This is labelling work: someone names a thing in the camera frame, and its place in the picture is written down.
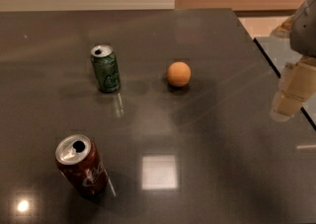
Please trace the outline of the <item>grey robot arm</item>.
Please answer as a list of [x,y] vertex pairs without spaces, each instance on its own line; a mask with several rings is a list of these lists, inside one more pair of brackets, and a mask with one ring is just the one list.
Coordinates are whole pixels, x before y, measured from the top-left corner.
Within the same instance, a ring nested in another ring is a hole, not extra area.
[[295,64],[286,63],[281,72],[270,112],[278,122],[292,118],[316,93],[316,0],[305,0],[296,10],[289,44],[302,57]]

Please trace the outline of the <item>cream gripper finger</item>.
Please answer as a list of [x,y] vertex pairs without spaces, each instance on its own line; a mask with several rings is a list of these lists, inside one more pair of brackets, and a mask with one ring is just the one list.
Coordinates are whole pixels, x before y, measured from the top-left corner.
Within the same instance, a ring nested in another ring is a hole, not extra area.
[[316,58],[302,56],[296,63],[287,62],[272,102],[271,118],[277,122],[288,121],[315,93]]

